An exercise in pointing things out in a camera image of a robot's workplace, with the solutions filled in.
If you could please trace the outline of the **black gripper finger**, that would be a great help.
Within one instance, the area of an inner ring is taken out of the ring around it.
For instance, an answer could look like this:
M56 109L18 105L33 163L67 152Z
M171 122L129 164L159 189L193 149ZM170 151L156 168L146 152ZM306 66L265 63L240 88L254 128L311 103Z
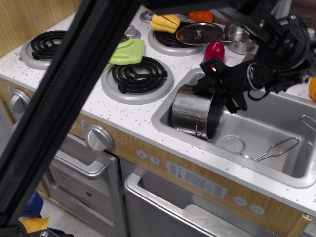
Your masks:
M214 87L214 80L207 78L207 79L200 79L196 85L193 86L192 92L193 94L197 94L206 90L209 90Z

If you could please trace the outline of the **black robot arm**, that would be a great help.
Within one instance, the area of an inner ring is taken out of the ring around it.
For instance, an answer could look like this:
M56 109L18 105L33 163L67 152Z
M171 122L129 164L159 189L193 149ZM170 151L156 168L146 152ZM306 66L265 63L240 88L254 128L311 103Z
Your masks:
M203 62L204 77L194 94L213 89L230 113L247 110L252 91L279 93L316 74L316 42L299 16L275 18L277 0L226 0L215 6L229 22L249 33L258 45L252 60L228 67L217 57Z

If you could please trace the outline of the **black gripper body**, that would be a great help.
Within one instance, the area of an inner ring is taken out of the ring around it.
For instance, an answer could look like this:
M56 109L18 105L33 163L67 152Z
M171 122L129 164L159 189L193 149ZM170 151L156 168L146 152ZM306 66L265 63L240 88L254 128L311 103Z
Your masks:
M254 60L248 60L236 66L229 67L217 57L200 64L205 76L202 79L213 79L214 89L222 103L230 113L248 109L245 92L252 90L249 82L249 67Z

